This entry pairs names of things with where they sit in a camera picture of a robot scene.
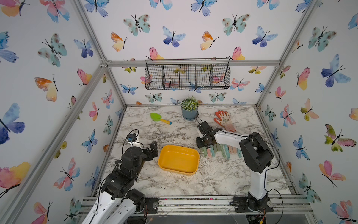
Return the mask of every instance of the blue plant pot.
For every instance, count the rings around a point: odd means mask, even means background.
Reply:
[[[182,113],[185,119],[194,120],[198,116],[198,109],[192,111],[182,109]]]

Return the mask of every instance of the butterfly wallpaper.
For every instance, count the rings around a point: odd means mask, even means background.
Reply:
[[[306,10],[309,2],[302,0],[296,12]],[[261,116],[287,164],[290,180],[307,196],[319,223],[348,224],[358,219],[358,197],[352,187],[358,184],[358,164],[353,159],[358,156],[354,59],[358,2],[322,2],[272,85],[265,85],[271,93],[261,104],[267,106]]]

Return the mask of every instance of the teal butterfly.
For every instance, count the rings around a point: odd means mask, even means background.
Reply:
[[[106,127],[103,131],[103,133],[107,133],[107,134],[111,134],[111,127],[113,126],[113,120],[111,119],[111,116],[108,115],[108,119],[107,119],[107,122],[106,122]]]
[[[61,66],[60,60],[58,58],[61,58],[61,56],[67,55],[67,50],[65,48],[65,45],[60,43],[60,36],[57,33],[54,33],[52,35],[50,44],[45,39],[46,44],[48,47],[43,47],[40,50],[38,50],[37,54],[38,56],[42,58],[47,58],[48,62],[52,65],[56,65],[57,67]]]
[[[139,32],[142,30],[144,33],[149,33],[150,25],[147,23],[149,15],[142,15],[138,18],[138,20],[135,14],[134,17],[132,15],[131,17],[135,20],[135,22],[132,19],[124,19],[123,22],[128,26],[128,30],[133,34],[133,36],[136,37],[138,35],[138,30]]]

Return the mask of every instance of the orange butterfly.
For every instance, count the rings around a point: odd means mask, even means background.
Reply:
[[[58,89],[55,81],[55,74],[52,74],[52,79],[53,81],[45,78],[35,77],[35,82],[39,89],[43,90],[44,92],[47,91],[46,99],[55,102],[57,100],[57,93],[58,93]]]

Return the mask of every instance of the blue butterfly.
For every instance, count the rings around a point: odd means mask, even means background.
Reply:
[[[266,42],[266,41],[273,40],[273,39],[275,39],[275,38],[278,36],[277,33],[276,33],[276,34],[269,34],[269,35],[268,35],[269,32],[270,32],[270,31],[266,31],[266,33],[265,33],[265,31],[263,30],[263,28],[262,28],[261,26],[258,26],[258,28],[257,28],[257,33],[256,33],[257,38],[256,38],[256,39],[253,39],[253,40],[252,40],[252,43],[255,44],[255,45],[258,44],[258,43],[260,43],[260,47],[265,47],[265,46],[267,45],[267,42]]]
[[[92,48],[90,41],[87,41],[87,43],[84,43],[84,40],[81,42],[79,40],[74,39],[73,41],[77,45],[77,47],[82,50],[81,56],[83,58],[87,58],[87,53],[89,56],[93,56],[93,51],[90,50],[90,48]]]
[[[135,14],[134,17],[132,15],[131,17],[135,20],[135,22],[132,19],[124,19],[123,22],[128,26],[128,30],[133,34],[133,36],[136,37],[138,35],[138,30],[141,32],[141,29],[144,33],[149,33],[150,25],[147,23],[149,15],[142,15],[138,18],[138,20]]]
[[[305,157],[306,159],[310,160],[310,158],[308,157],[307,153],[304,151],[304,149],[306,147],[302,147],[303,145],[303,138],[302,138],[302,135],[300,135],[300,138],[298,139],[298,142],[296,140],[293,141],[293,146],[296,147],[296,156],[297,158],[301,158],[301,155],[303,157]]]
[[[274,133],[273,133],[273,134],[271,133],[271,135],[272,135],[272,138],[274,139],[274,141],[275,141],[277,147],[281,148],[281,144],[280,144],[280,142],[278,141],[279,136],[277,135],[277,128],[275,128]]]
[[[336,80],[337,83],[347,83],[350,81],[350,78],[348,76],[345,76],[344,74],[338,72],[340,70],[343,70],[345,68],[338,68],[339,66],[339,55],[336,54],[333,58],[333,60],[329,63],[330,68],[323,68],[322,69],[322,76],[328,77],[326,80],[326,86],[332,87],[334,84],[334,80]]]
[[[265,89],[265,87],[261,83],[258,84],[258,87],[259,89],[256,89],[255,92],[262,92]]]
[[[91,176],[92,178],[84,184],[86,187],[90,187],[90,186],[91,186],[91,187],[92,187],[92,191],[93,191],[93,189],[94,189],[94,187],[95,187],[95,183],[96,183],[96,180],[98,179],[99,173],[100,173],[100,168],[99,168],[99,166],[97,166],[97,167],[96,167],[95,174],[93,175],[93,173],[92,173],[92,176]]]
[[[189,84],[190,84],[189,91],[195,90],[197,93],[201,93],[201,89],[203,88],[202,86],[195,87],[195,84],[192,82],[189,82]]]
[[[322,28],[322,33],[319,35],[319,33],[321,32],[321,30],[318,27],[313,28],[312,30],[312,37],[310,38],[310,41],[308,42],[308,48],[311,48],[313,46],[317,46],[317,50],[318,52],[323,51],[327,46],[328,46],[328,40],[333,39],[337,32],[336,31],[328,31],[325,32],[324,31],[327,29],[326,28]]]
[[[5,48],[9,47],[6,46],[6,44],[8,43],[8,38],[9,38],[8,32],[0,33],[0,57],[2,57],[3,59],[9,62],[14,63],[16,59],[18,59],[19,57],[16,56],[16,54],[12,51],[4,50]]]
[[[166,35],[166,39],[164,39],[163,42],[167,45],[172,43],[174,47],[179,47],[178,41],[183,40],[186,36],[185,33],[175,35],[176,31],[174,32],[173,30],[172,33],[170,30],[168,30],[167,27],[163,27],[163,31],[164,31],[164,35]]]
[[[81,144],[81,146],[87,147],[87,152],[91,152],[92,151],[92,147],[93,145],[97,145],[97,138],[95,139],[95,131],[93,130],[91,137],[88,137],[89,140],[85,141]]]
[[[88,12],[93,12],[94,9],[95,12],[97,11],[100,13],[101,16],[106,17],[108,16],[108,13],[103,8],[106,7],[106,5],[109,3],[110,0],[86,0],[88,3],[84,6],[86,7]]]
[[[217,0],[195,0],[196,3],[191,4],[192,11],[196,12],[199,8],[199,12],[203,10],[203,15],[208,16],[210,15],[210,10],[208,7],[210,7],[212,4],[217,2]]]
[[[0,119],[0,145],[10,140],[8,132],[16,134],[21,133],[25,129],[24,122],[14,122],[20,116],[20,107],[17,103],[13,103],[9,110],[5,113],[3,119]]]
[[[145,97],[147,97],[147,99],[149,100],[149,102],[154,103],[154,101],[161,101],[163,98],[161,97],[161,92],[157,93],[157,94],[151,94],[151,95],[145,95]]]
[[[215,103],[216,100],[224,101],[226,93],[215,93],[215,94],[209,94],[210,100]]]
[[[122,89],[122,92],[123,93],[131,93],[132,95],[134,95],[135,94],[135,92],[134,92],[134,90],[136,90],[138,87],[131,87],[131,86],[129,86],[129,87],[127,87],[127,86],[125,86],[125,85],[122,85],[122,84],[120,84],[120,86],[123,88]]]
[[[247,102],[241,102],[240,100],[237,100],[237,99],[235,99],[235,98],[232,98],[232,102],[234,103],[234,104],[246,104]]]

